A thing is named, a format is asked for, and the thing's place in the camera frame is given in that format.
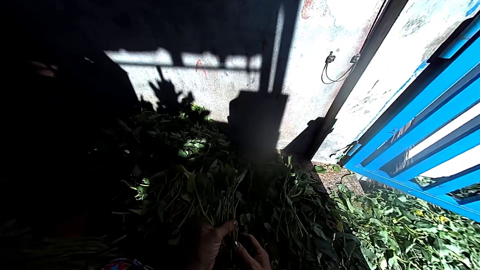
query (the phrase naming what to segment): weathered wall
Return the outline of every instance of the weathered wall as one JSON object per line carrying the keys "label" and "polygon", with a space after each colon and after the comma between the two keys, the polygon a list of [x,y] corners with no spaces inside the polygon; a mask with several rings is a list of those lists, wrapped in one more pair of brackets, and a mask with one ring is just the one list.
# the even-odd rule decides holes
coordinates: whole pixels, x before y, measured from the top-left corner
{"label": "weathered wall", "polygon": [[425,69],[426,60],[449,35],[479,9],[477,0],[408,1],[313,160],[335,163],[330,155],[357,140]]}
{"label": "weathered wall", "polygon": [[[329,52],[337,58],[328,75],[337,78],[359,52],[381,4],[381,0],[228,1],[216,7],[216,14],[209,14],[208,24],[202,23],[212,27],[210,36],[202,38],[210,38],[204,47],[176,48],[158,42],[160,49],[117,46],[106,54],[128,73],[139,97],[157,102],[149,82],[160,80],[159,66],[176,91],[183,91],[179,98],[192,92],[195,103],[221,122],[228,121],[229,103],[241,91],[281,91],[288,99],[277,148],[284,148],[309,121],[326,114],[341,87],[320,79]],[[229,23],[216,26],[218,14],[219,22],[225,24],[226,16]],[[204,35],[201,27],[187,32]]]}

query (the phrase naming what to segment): white wall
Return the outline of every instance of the white wall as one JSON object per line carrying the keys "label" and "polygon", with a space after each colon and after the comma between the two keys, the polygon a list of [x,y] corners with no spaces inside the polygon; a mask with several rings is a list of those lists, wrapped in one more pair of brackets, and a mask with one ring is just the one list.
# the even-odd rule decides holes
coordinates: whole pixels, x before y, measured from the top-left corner
{"label": "white wall", "polygon": [[408,1],[313,160],[336,163],[330,155],[357,140],[427,67],[426,60],[458,25],[479,9],[478,0]]}
{"label": "white wall", "polygon": [[[284,148],[306,127],[310,120],[325,116],[341,83],[324,85],[320,74],[330,51],[337,56],[329,67],[329,77],[338,77],[350,66],[382,4],[382,0],[303,0],[299,12],[282,88],[289,95],[280,126],[277,148]],[[148,82],[159,80],[155,65],[176,89],[191,91],[195,103],[205,106],[214,120],[226,122],[229,102],[241,90],[257,91],[260,82],[259,55],[232,55],[220,63],[210,52],[182,56],[184,67],[172,66],[170,52],[106,51],[106,54],[128,73],[138,97],[156,103]]]}

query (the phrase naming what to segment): bundle of greens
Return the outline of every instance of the bundle of greens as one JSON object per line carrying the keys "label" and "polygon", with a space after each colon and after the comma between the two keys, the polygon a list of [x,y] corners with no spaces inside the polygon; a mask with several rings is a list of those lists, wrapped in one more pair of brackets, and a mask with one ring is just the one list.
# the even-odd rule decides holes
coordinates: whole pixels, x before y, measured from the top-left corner
{"label": "bundle of greens", "polygon": [[110,156],[121,156],[128,175],[120,179],[135,191],[117,214],[134,227],[126,231],[136,247],[156,239],[175,253],[191,218],[213,226],[236,219],[216,269],[234,268],[227,243],[241,232],[259,240],[273,269],[480,269],[478,223],[387,189],[357,196],[339,184],[328,195],[314,177],[323,168],[305,170],[291,157],[250,164],[204,108],[144,111],[120,123],[109,131]]}
{"label": "bundle of greens", "polygon": [[[121,131],[110,133],[130,160],[123,164],[133,167],[123,181],[136,190],[128,206],[139,215],[136,237],[161,231],[177,245],[190,218],[213,226],[236,219],[229,238],[254,234],[274,269],[368,269],[342,211],[320,191],[315,172],[294,167],[291,157],[249,164],[195,105],[179,115],[143,112],[120,123]],[[231,250],[222,245],[216,268],[233,267]]]}
{"label": "bundle of greens", "polygon": [[333,194],[370,269],[480,269],[480,224],[399,191]]}

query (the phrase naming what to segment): fingers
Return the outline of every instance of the fingers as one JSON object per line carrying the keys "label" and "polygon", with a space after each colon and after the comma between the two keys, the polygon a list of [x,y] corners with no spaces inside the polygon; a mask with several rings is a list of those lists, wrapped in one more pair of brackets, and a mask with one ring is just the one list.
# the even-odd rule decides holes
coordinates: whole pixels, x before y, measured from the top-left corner
{"label": "fingers", "polygon": [[158,71],[158,74],[160,75],[160,80],[162,80],[162,82],[164,82],[165,78],[163,77],[163,73],[162,73],[162,70],[161,70],[160,66],[156,66],[156,70]]}
{"label": "fingers", "polygon": [[218,237],[223,239],[227,234],[233,232],[235,228],[237,228],[238,222],[236,220],[231,220],[225,222],[221,227],[216,228],[216,232],[218,234]]}
{"label": "fingers", "polygon": [[251,239],[252,245],[255,248],[256,254],[262,254],[263,252],[265,252],[264,248],[260,245],[260,243],[257,241],[257,239],[255,239],[253,235],[251,234],[245,234],[245,235]]}
{"label": "fingers", "polygon": [[250,256],[250,254],[248,254],[247,250],[239,242],[235,241],[234,249],[235,249],[235,252],[237,252],[237,254],[240,256],[240,258],[242,258],[245,264],[250,266],[257,264],[257,261],[254,260]]}

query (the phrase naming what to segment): blue metal door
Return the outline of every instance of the blue metal door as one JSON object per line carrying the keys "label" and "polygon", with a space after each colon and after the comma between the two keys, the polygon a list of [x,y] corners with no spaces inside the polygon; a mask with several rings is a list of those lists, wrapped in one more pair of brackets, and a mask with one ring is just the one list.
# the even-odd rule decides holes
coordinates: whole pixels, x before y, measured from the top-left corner
{"label": "blue metal door", "polygon": [[[345,167],[410,195],[480,222],[480,195],[454,198],[450,192],[480,182],[480,165],[422,186],[420,174],[480,145],[477,115],[415,155],[411,150],[480,101],[480,38],[470,40],[443,71],[415,86],[414,98],[403,99],[375,130],[358,140]],[[480,156],[471,157],[480,163]]]}

